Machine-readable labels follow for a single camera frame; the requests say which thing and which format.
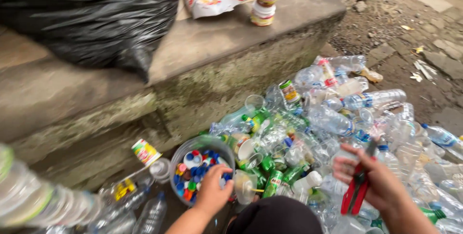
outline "red scissors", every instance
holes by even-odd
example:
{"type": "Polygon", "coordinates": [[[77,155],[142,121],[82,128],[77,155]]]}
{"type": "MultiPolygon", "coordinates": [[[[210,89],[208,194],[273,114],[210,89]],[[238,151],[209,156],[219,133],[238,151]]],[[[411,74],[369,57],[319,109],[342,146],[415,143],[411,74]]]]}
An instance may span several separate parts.
{"type": "MultiPolygon", "coordinates": [[[[372,139],[367,150],[365,151],[365,153],[368,154],[373,160],[376,160],[376,157],[374,157],[373,154],[377,146],[378,142],[372,139]]],[[[341,215],[358,214],[360,207],[362,206],[362,202],[365,199],[365,195],[367,194],[367,190],[370,187],[370,181],[367,174],[368,171],[365,170],[362,164],[359,163],[355,167],[354,178],[350,182],[349,189],[347,189],[343,197],[341,215]]]]}

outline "green plastic bottle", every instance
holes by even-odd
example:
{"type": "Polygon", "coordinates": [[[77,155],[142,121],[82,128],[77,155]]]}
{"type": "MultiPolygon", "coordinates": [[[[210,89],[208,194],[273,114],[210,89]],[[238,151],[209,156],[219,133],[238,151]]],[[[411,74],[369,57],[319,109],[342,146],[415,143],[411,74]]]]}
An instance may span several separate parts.
{"type": "Polygon", "coordinates": [[[425,214],[426,217],[436,225],[437,220],[445,219],[447,216],[440,209],[426,209],[421,207],[420,210],[425,214]]]}

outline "dirt ground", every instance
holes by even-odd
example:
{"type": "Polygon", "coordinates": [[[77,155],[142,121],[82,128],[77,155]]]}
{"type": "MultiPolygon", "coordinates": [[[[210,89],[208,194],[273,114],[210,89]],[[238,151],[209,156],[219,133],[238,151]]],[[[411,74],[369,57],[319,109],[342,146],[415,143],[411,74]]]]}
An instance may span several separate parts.
{"type": "MultiPolygon", "coordinates": [[[[348,8],[346,17],[328,42],[341,55],[367,55],[370,50],[381,44],[409,33],[410,31],[401,27],[402,25],[422,30],[423,25],[440,16],[442,13],[437,13],[417,0],[383,0],[382,9],[362,13],[348,8]]],[[[428,35],[430,38],[419,42],[420,45],[410,44],[405,40],[401,42],[410,50],[424,45],[425,50],[434,51],[436,48],[432,45],[432,41],[437,39],[437,35],[428,35]]],[[[406,57],[395,53],[374,65],[372,69],[382,74],[384,80],[372,85],[373,90],[375,88],[404,90],[408,95],[407,101],[414,105],[415,119],[420,123],[439,124],[437,119],[431,118],[445,107],[462,112],[463,109],[460,109],[458,101],[463,95],[463,82],[458,79],[451,80],[442,73],[434,76],[434,83],[426,80],[424,76],[421,82],[411,79],[411,72],[417,72],[413,62],[418,59],[423,60],[422,56],[415,56],[411,52],[406,57]]]]}

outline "plastic bucket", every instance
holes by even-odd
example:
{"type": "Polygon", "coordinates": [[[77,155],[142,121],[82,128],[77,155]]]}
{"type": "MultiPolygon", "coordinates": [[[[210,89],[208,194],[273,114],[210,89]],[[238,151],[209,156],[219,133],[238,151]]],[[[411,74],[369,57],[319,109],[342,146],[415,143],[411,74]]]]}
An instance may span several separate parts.
{"type": "Polygon", "coordinates": [[[210,135],[201,135],[183,143],[183,145],[177,149],[170,161],[170,185],[172,186],[172,190],[177,195],[177,197],[184,204],[190,207],[193,206],[193,203],[191,203],[190,201],[186,201],[177,193],[177,187],[174,183],[174,176],[175,172],[177,171],[177,164],[182,163],[185,155],[193,150],[199,150],[200,152],[204,150],[212,150],[218,153],[219,156],[222,157],[233,169],[233,172],[235,172],[235,158],[233,156],[232,150],[228,147],[226,143],[223,143],[219,138],[210,135]]]}

